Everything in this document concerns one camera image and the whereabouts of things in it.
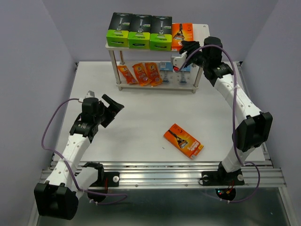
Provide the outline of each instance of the white shelf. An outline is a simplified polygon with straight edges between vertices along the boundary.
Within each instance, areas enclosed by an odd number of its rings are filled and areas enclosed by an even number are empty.
[[[126,61],[124,65],[127,66],[127,68],[129,69],[129,71],[132,73],[132,75],[135,77],[135,73],[133,70],[133,65],[140,63],[141,61]],[[160,69],[160,62],[156,62],[158,69]],[[187,75],[189,73],[189,82],[186,84],[181,84],[178,81],[178,76],[181,76],[181,73],[176,73],[176,72],[168,72],[168,76],[172,76],[172,82],[171,83],[162,83],[158,86],[152,87],[150,84],[147,86],[140,86],[139,84],[127,84],[126,79],[124,78],[124,76],[122,75],[122,73],[120,71],[118,71],[119,76],[120,76],[120,80],[121,80],[121,84],[116,84],[117,87],[122,87],[122,88],[129,88],[129,89],[169,89],[169,90],[185,90],[185,91],[195,91],[198,89],[197,87],[194,87],[194,81],[197,77],[197,73],[198,73],[198,69],[199,67],[191,67],[190,69],[190,73],[189,72],[185,72],[185,74]]]
[[[204,39],[210,36],[209,27],[207,24],[193,24],[193,36],[195,41],[199,41],[200,45],[204,45]],[[105,44],[107,50],[113,51],[151,51],[150,49],[136,49],[136,48],[128,48],[128,47],[111,47],[108,46],[108,43]]]
[[[175,87],[172,83],[162,83],[161,85],[152,87],[152,86],[140,86],[139,84],[126,84],[122,82],[121,84],[116,84],[117,87],[122,87],[122,88],[129,88],[129,89],[174,89],[174,90],[183,90],[183,91],[192,91],[192,90],[197,90],[198,87],[194,87],[193,85],[187,86],[187,84],[183,86],[177,86]]]

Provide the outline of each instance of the shelf post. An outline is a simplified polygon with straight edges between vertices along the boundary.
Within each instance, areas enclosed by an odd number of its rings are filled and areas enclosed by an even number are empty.
[[[119,51],[119,54],[120,54],[120,64],[124,65],[124,59],[123,59],[123,53],[122,53],[122,51]]]
[[[203,73],[203,68],[202,68],[202,67],[198,67],[198,73],[197,73],[197,76],[196,76],[196,80],[194,81],[194,84],[193,84],[193,86],[194,86],[195,88],[198,87],[198,84],[199,84],[199,81],[200,81],[200,79],[201,79],[202,73]]]
[[[121,80],[120,80],[118,69],[117,69],[117,64],[116,64],[116,58],[115,58],[114,51],[109,50],[109,54],[110,54],[110,58],[111,58],[112,66],[113,66],[113,71],[114,71],[115,78],[116,78],[116,84],[119,85],[119,84],[121,84]]]

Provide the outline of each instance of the screw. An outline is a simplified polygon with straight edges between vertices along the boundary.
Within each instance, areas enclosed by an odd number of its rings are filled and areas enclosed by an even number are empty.
[[[117,183],[117,182],[119,181],[119,177],[114,176],[114,177],[113,177],[113,181],[114,181],[115,183]]]
[[[202,176],[203,181],[207,182],[208,179],[205,179],[205,178],[207,178],[207,177],[208,177],[208,175],[203,175],[203,176]]]
[[[243,180],[244,180],[244,176],[241,175],[241,174],[239,174],[239,175],[237,176],[237,179],[238,179],[239,181],[243,181]]]

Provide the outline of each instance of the orange product box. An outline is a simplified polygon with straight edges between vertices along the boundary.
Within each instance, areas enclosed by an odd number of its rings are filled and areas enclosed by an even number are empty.
[[[199,141],[177,124],[174,124],[164,134],[164,138],[191,159],[194,159],[204,147]]]
[[[179,51],[182,48],[181,41],[193,41],[192,23],[173,24],[171,50]]]

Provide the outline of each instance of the cable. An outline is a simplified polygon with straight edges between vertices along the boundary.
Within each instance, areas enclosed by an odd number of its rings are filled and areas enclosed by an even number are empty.
[[[233,147],[234,147],[234,152],[235,152],[235,155],[240,163],[240,165],[246,165],[246,164],[251,164],[253,165],[256,170],[257,170],[257,173],[258,173],[258,182],[257,182],[257,185],[256,185],[256,188],[255,190],[253,191],[253,193],[242,199],[242,200],[238,200],[238,201],[230,201],[230,202],[233,202],[233,203],[238,203],[238,202],[243,202],[245,200],[248,200],[249,198],[253,197],[254,194],[257,192],[258,188],[259,188],[259,183],[260,183],[260,172],[259,172],[259,169],[258,167],[256,166],[255,163],[251,162],[251,161],[246,161],[245,163],[243,163],[237,153],[237,147],[236,147],[236,133],[235,133],[235,129],[236,129],[236,125],[235,125],[235,112],[236,112],[236,98],[237,98],[237,76],[236,76],[236,71],[235,71],[235,67],[234,67],[234,63],[230,57],[230,55],[221,47],[219,46],[216,46],[216,45],[205,45],[205,46],[202,46],[202,47],[199,47],[198,49],[194,50],[185,60],[185,62],[183,63],[183,65],[177,70],[175,71],[176,73],[180,72],[182,70],[182,68],[187,64],[187,62],[189,61],[189,59],[194,55],[196,54],[197,52],[199,52],[201,49],[204,49],[204,48],[208,48],[208,47],[215,47],[215,48],[218,48],[220,49],[226,56],[227,58],[229,59],[230,61],[230,64],[231,64],[231,67],[232,67],[232,70],[233,70],[233,77],[234,77],[234,96],[233,96],[233,107],[232,107],[232,132],[233,132]]]
[[[79,185],[78,185],[78,183],[77,183],[77,181],[76,181],[75,175],[74,175],[74,173],[72,172],[71,166],[70,166],[70,164],[65,160],[64,156],[63,156],[61,153],[59,153],[57,150],[51,149],[51,148],[46,148],[46,147],[44,146],[44,139],[45,139],[46,133],[47,133],[47,131],[48,131],[48,129],[49,129],[49,126],[50,126],[52,120],[54,119],[56,113],[58,112],[58,110],[59,110],[64,104],[66,104],[67,102],[69,102],[69,101],[71,101],[71,100],[77,100],[77,101],[79,101],[78,98],[70,98],[70,99],[68,99],[68,100],[66,100],[66,101],[64,101],[64,102],[62,102],[62,103],[57,107],[57,109],[55,110],[55,112],[53,113],[51,119],[49,120],[49,122],[48,122],[48,124],[47,124],[47,126],[46,126],[46,129],[45,129],[45,131],[44,131],[44,133],[43,133],[43,136],[42,136],[42,141],[41,141],[41,146],[42,146],[42,148],[43,148],[44,150],[54,152],[55,154],[57,154],[57,155],[64,161],[64,163],[66,164],[66,167],[67,167],[68,170],[69,170],[70,176],[72,177],[72,180],[73,180],[73,182],[74,182],[74,184],[75,184],[77,190],[79,190],[79,191],[81,191],[81,192],[86,192],[86,193],[89,193],[89,194],[100,195],[100,196],[124,196],[124,198],[122,198],[122,199],[120,199],[120,200],[117,200],[117,201],[113,201],[113,202],[107,202],[107,203],[97,203],[97,202],[94,202],[96,205],[110,205],[110,204],[118,203],[118,202],[121,202],[121,201],[125,200],[125,199],[127,198],[127,194],[104,194],[104,193],[92,192],[92,191],[89,191],[89,190],[85,190],[85,189],[80,188]]]
[[[227,194],[230,194],[231,191],[233,190],[233,188],[234,188],[234,180],[232,180],[232,188],[229,190],[230,186],[231,186],[231,185],[229,185],[229,187],[228,187],[227,190],[226,190],[226,193],[227,193]]]

